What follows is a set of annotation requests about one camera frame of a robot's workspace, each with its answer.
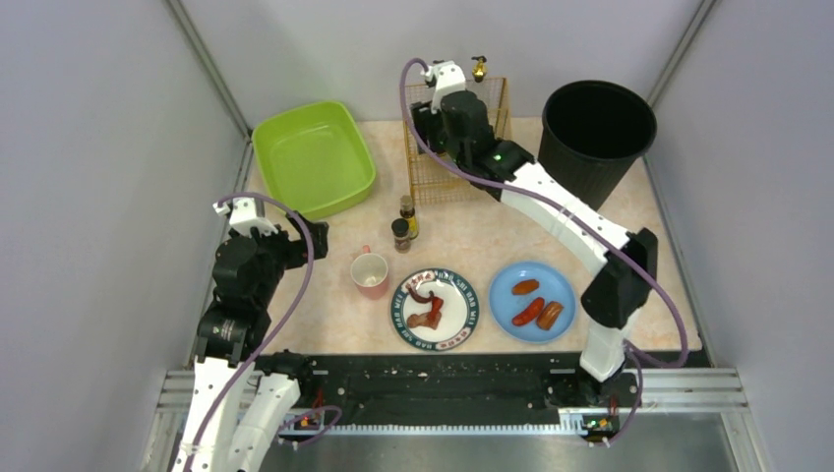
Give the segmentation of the clear oil dispenser bottle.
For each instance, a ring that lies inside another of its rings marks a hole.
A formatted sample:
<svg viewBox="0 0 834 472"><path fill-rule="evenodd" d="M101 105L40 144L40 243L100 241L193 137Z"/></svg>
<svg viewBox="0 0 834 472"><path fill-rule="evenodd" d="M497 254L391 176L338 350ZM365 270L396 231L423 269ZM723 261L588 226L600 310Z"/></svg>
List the clear oil dispenser bottle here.
<svg viewBox="0 0 834 472"><path fill-rule="evenodd" d="M488 85L485 83L488 75L487 58L484 55L477 55L472 56L471 59L475 62L471 73L473 79L471 90L484 104L486 113L489 113L489 91Z"/></svg>

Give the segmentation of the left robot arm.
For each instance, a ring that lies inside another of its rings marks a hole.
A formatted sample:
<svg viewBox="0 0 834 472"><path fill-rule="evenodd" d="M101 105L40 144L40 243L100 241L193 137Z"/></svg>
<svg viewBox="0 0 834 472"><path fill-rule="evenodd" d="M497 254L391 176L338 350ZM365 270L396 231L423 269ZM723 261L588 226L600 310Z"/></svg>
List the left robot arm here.
<svg viewBox="0 0 834 472"><path fill-rule="evenodd" d="M312 377L301 354L257 355L281 277L328 253L326 223L304 217L291 223L301 239L253 212L215 251L215 287L197 328L193 393L175 471L259 470Z"/></svg>

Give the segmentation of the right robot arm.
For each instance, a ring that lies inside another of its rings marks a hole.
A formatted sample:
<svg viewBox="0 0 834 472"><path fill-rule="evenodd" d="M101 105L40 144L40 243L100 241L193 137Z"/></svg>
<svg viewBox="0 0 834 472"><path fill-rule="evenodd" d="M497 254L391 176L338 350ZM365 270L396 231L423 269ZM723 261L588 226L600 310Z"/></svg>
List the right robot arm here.
<svg viewBox="0 0 834 472"><path fill-rule="evenodd" d="M591 322L579 370L602 384L626 362L631 320L656 280L657 238L630 232L602 217L551 178L533 155L497 137L486 105L471 91L445 95L440 105L399 99L418 148L498 202L541 225L572 251L592 276L580 297Z"/></svg>

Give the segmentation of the small spice bottle yellow label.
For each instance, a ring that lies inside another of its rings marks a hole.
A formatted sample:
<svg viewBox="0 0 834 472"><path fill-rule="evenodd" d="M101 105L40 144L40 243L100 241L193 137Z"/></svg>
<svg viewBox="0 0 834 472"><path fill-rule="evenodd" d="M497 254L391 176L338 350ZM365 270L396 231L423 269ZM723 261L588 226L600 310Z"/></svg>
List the small spice bottle yellow label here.
<svg viewBox="0 0 834 472"><path fill-rule="evenodd" d="M400 216L408 222L409 238L416 239L419 236L419 223L416 217L414 200L410 195L400 198Z"/></svg>

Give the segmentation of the pink mug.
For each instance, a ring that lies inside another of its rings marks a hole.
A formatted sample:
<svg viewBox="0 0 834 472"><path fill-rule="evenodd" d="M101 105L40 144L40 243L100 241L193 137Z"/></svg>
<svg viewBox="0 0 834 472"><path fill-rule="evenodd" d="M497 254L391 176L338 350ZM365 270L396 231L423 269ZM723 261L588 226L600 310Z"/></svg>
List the pink mug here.
<svg viewBox="0 0 834 472"><path fill-rule="evenodd" d="M370 300L383 298L389 287L389 266L386 259L373 252L368 245L362 247L349 269L351 280L361 295Z"/></svg>

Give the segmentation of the green plastic basin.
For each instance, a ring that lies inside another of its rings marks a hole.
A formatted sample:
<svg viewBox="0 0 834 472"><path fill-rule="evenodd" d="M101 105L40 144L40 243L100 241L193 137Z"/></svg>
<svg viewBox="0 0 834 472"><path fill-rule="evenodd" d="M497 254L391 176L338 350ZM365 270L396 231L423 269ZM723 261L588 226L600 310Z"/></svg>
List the green plastic basin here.
<svg viewBox="0 0 834 472"><path fill-rule="evenodd" d="M270 117L254 129L252 144L268 195L310 220L362 203L377 177L360 129L339 101Z"/></svg>

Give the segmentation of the small dark spice jar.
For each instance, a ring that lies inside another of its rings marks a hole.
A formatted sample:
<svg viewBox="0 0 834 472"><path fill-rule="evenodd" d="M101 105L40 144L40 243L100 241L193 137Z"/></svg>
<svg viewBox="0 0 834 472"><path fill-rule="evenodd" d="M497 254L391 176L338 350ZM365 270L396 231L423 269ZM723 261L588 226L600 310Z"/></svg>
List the small dark spice jar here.
<svg viewBox="0 0 834 472"><path fill-rule="evenodd" d="M394 248L401 254L407 253L411 248L411 237L409 222L404 218L397 218L391 223Z"/></svg>

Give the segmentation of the black trash bin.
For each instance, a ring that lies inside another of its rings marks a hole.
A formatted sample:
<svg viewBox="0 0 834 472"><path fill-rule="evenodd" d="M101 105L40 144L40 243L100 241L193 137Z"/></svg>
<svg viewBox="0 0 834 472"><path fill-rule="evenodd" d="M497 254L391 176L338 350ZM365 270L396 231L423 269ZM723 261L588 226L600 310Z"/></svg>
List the black trash bin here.
<svg viewBox="0 0 834 472"><path fill-rule="evenodd" d="M641 96L598 80L558 88L541 118L538 162L594 210L650 150L658 130L655 113Z"/></svg>

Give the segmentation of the meat scrap on plate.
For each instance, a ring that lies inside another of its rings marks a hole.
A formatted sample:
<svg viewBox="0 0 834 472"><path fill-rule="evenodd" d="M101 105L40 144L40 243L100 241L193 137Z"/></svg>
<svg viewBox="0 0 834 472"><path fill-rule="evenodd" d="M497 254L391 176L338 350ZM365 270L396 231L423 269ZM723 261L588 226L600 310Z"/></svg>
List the meat scrap on plate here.
<svg viewBox="0 0 834 472"><path fill-rule="evenodd" d="M444 299L433 290L430 290L427 295L422 295L413 286L408 286L407 291L415 302L423 305L428 304L429 309L420 314L409 315L406 319L406 326L409 328L427 327L432 330L437 329L443 315Z"/></svg>

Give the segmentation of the white plate green rim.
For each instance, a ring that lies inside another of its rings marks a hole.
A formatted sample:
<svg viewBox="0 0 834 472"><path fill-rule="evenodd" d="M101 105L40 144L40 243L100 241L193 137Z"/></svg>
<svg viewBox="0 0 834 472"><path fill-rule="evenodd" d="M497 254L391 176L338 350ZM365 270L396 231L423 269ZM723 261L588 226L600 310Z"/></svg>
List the white plate green rim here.
<svg viewBox="0 0 834 472"><path fill-rule="evenodd" d="M409 296L408 286L422 295L433 290L444 299L437 329L406 326L409 315L429 309L428 304L418 304ZM480 302L474 286L465 277L451 269L430 267L411 273L396 286L389 303L389 317L396 333L410 346L443 352L458 347L472 336L480 318Z"/></svg>

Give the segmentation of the upper sausage piece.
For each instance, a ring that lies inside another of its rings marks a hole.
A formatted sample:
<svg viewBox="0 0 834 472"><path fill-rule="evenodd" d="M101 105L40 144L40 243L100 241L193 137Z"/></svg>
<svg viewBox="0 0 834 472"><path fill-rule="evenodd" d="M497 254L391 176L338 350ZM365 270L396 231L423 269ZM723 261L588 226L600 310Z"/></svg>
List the upper sausage piece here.
<svg viewBox="0 0 834 472"><path fill-rule="evenodd" d="M536 279L525 279L517 282L511 288L511 293L515 296L522 296L531 294L540 287L540 282Z"/></svg>

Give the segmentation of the blue plate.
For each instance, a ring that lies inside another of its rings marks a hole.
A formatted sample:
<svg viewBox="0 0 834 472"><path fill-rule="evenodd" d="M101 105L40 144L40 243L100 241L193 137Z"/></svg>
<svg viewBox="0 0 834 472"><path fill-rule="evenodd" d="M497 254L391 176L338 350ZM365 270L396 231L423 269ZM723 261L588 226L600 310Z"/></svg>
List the blue plate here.
<svg viewBox="0 0 834 472"><path fill-rule="evenodd" d="M511 290L519 282L536 280L539 287L530 294L514 295ZM558 302L563 310L549 329L538 327L534 321L515 325L512 319L526 309L537 297L545 303ZM488 303L493 319L509 336L526 343L545 344L567 334L576 319L578 302L574 290L555 268L540 262L523 261L505 266L493 277L488 290Z"/></svg>

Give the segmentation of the red sausage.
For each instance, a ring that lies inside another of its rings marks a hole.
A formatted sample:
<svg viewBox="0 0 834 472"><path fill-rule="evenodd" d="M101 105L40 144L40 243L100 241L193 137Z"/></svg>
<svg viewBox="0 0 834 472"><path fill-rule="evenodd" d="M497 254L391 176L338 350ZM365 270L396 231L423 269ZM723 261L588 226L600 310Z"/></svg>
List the red sausage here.
<svg viewBox="0 0 834 472"><path fill-rule="evenodd" d="M515 315L511 323L514 326L524 326L536 320L546 306L545 299L535 298L524 310Z"/></svg>

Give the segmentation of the brown sausage piece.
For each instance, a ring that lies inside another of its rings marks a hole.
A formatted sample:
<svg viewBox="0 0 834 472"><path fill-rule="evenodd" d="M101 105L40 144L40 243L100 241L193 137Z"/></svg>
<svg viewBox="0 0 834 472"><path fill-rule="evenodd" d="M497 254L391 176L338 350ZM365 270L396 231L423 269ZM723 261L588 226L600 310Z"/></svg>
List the brown sausage piece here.
<svg viewBox="0 0 834 472"><path fill-rule="evenodd" d="M540 312L536 319L536 325L538 328L543 330L549 330L553 327L556 323L556 320L560 316L564 309L564 306L556 301L549 302L544 309Z"/></svg>

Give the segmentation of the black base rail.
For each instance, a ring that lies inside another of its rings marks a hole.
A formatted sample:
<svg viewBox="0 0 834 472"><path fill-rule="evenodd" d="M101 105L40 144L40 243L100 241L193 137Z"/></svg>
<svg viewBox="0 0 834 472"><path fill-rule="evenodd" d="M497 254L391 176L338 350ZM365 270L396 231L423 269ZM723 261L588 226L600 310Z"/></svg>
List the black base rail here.
<svg viewBox="0 0 834 472"><path fill-rule="evenodd" d="M338 407L340 426L557 425L560 409L626 413L636 400L633 362L595 386L575 353L312 355L295 410Z"/></svg>

